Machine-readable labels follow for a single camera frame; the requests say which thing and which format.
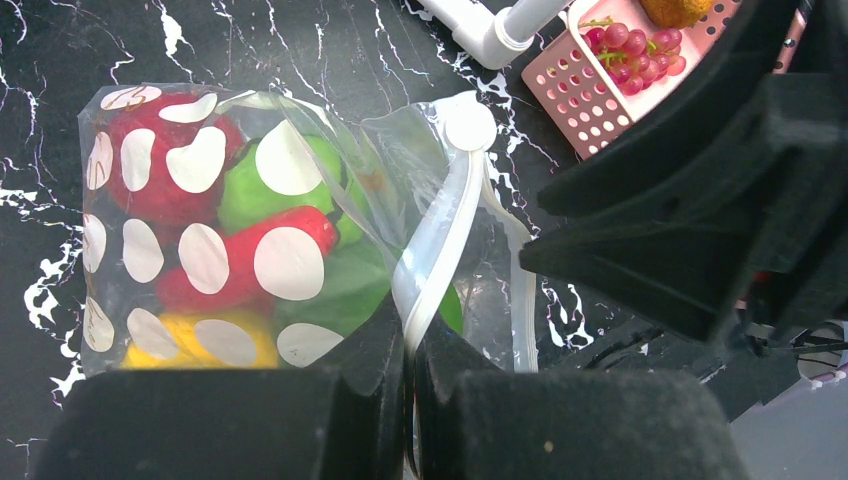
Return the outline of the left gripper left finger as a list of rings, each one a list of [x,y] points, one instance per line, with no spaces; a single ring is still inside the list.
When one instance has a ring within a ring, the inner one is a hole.
[[[76,387],[37,479],[398,479],[403,335],[385,299],[312,365],[123,370]]]

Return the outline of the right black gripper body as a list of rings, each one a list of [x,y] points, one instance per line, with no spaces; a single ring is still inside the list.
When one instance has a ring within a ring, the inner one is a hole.
[[[560,368],[674,368],[715,384],[736,418],[793,387],[847,377],[847,5],[815,1],[794,55],[795,1],[745,1],[706,57],[666,99],[538,196],[575,213],[630,198],[770,198],[745,331],[687,341],[635,315],[557,361]]]

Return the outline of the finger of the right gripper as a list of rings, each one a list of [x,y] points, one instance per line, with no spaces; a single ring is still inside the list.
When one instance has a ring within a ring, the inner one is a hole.
[[[770,198],[630,198],[575,213],[542,198],[565,226],[527,243],[521,266],[584,287],[691,342],[727,342],[745,331],[736,310],[752,285]]]

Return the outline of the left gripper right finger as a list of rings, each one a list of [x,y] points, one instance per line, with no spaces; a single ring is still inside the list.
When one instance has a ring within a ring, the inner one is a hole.
[[[717,400],[680,372],[508,372],[435,318],[414,378],[423,479],[748,475]]]

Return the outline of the green toy mango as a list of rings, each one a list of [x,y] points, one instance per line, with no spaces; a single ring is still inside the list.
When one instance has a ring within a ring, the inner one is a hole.
[[[347,337],[364,324],[390,293],[390,276],[377,247],[365,240],[334,250],[324,262],[320,293],[308,300],[276,303],[279,330],[295,324],[322,327]]]

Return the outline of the pink plastic basket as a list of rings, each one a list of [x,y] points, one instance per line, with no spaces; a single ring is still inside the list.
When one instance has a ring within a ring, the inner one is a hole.
[[[635,1],[575,1],[565,30],[522,78],[579,160],[605,148],[659,105],[707,55],[739,7],[713,1],[670,44]]]

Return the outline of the red toy chili pepper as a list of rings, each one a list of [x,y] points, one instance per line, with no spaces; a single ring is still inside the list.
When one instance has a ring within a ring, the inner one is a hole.
[[[324,262],[338,231],[317,208],[300,206],[235,234],[193,223],[178,242],[179,265],[157,281],[169,311],[205,313],[262,297],[303,301],[324,283]]]

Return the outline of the yellow toy banana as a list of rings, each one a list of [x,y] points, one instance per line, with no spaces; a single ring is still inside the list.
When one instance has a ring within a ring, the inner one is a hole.
[[[276,368],[268,319],[235,308],[206,314],[136,308],[128,316],[126,369]]]

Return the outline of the clear dotted zip bag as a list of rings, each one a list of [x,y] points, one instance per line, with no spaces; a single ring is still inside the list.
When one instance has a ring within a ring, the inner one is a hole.
[[[474,93],[348,126],[291,96],[142,84],[101,89],[78,127],[85,375],[304,368],[382,304],[407,349],[443,321],[537,370],[531,235]]]

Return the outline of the red toy apple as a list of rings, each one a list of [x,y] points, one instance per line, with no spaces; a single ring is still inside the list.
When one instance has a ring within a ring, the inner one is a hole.
[[[245,139],[235,122],[217,114],[214,92],[167,92],[136,86],[107,94],[100,131],[107,150],[105,186],[129,215],[182,226],[216,216],[224,173]]]

